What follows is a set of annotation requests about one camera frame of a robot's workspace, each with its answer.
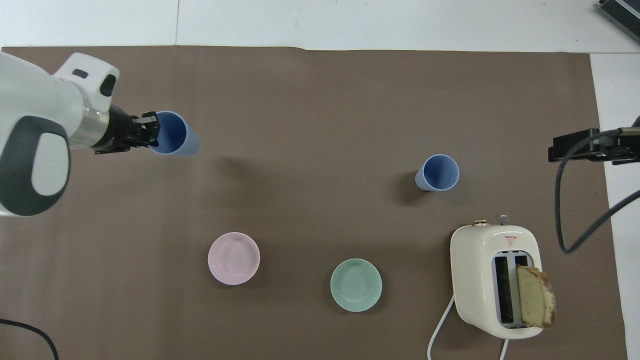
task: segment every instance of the bread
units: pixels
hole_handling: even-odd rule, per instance
[[[556,299],[549,276],[537,268],[517,265],[522,321],[535,327],[550,327],[556,314]]]

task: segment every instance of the white floor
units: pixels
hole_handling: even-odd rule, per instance
[[[640,115],[640,44],[588,0],[4,0],[0,46],[234,45],[591,53],[602,129]],[[640,164],[605,167],[609,204]],[[612,219],[629,359],[640,359],[640,202]]]

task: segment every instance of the thick black cable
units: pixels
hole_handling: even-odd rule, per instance
[[[585,145],[587,145],[587,144],[589,144],[589,143],[591,143],[594,140],[597,140],[599,138],[602,138],[602,137],[605,137],[605,136],[610,136],[610,135],[618,136],[621,133],[622,133],[622,130],[620,130],[620,129],[608,130],[608,131],[603,131],[601,133],[589,136],[588,138],[581,140],[580,142],[576,143],[566,153],[566,155],[564,155],[562,161],[560,162],[560,166],[558,166],[558,171],[557,171],[557,174],[556,174],[556,192],[555,192],[555,195],[556,195],[556,203],[555,203],[555,209],[556,209],[556,233],[557,233],[557,237],[558,237],[558,242],[560,244],[560,249],[562,249],[562,251],[565,254],[571,254],[572,252],[574,252],[577,248],[580,247],[580,245],[582,245],[582,243],[584,243],[585,240],[587,240],[587,238],[589,238],[589,236],[591,236],[591,234],[593,234],[596,231],[596,229],[598,229],[605,221],[607,221],[609,218],[611,218],[611,216],[613,214],[617,213],[620,209],[624,208],[630,202],[632,202],[633,200],[636,200],[636,199],[638,199],[640,197],[640,190],[634,192],[633,194],[629,195],[628,197],[625,197],[624,199],[622,199],[622,201],[620,201],[619,203],[614,205],[611,209],[607,210],[604,214],[602,214],[601,217],[598,218],[598,220],[596,220],[593,224],[591,224],[591,226],[589,226],[587,228],[587,230],[582,235],[580,235],[578,240],[576,240],[576,242],[573,245],[571,245],[571,247],[567,248],[566,245],[564,244],[564,238],[563,238],[563,234],[562,234],[562,221],[561,221],[561,217],[560,217],[560,185],[561,185],[561,181],[562,181],[562,174],[564,172],[564,167],[566,166],[567,162],[569,162],[569,160],[575,155],[575,153],[578,152],[578,150],[583,148]]]
[[[51,348],[51,352],[53,353],[54,360],[58,360],[59,359],[58,351],[56,350],[56,346],[53,345],[53,341],[51,340],[49,335],[47,335],[44,331],[38,329],[37,327],[33,327],[33,326],[29,325],[29,324],[26,324],[26,323],[14,322],[14,321],[7,320],[7,319],[0,319],[0,323],[1,324],[5,324],[5,325],[22,327],[23,329],[27,329],[29,331],[33,331],[36,334],[40,335],[44,339],[44,341],[47,342],[49,348]]]

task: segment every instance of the toaster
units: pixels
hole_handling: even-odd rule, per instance
[[[520,226],[475,220],[451,236],[456,309],[467,323],[503,339],[524,339],[542,329],[522,322],[516,266],[542,271],[538,242]]]

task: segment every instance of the blue cup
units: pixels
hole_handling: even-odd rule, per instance
[[[424,191],[450,190],[460,179],[460,168],[455,160],[445,154],[432,155],[415,175],[415,184]]]
[[[173,111],[158,111],[156,118],[160,123],[158,146],[149,145],[149,149],[161,155],[190,156],[200,148],[198,135],[187,122]]]

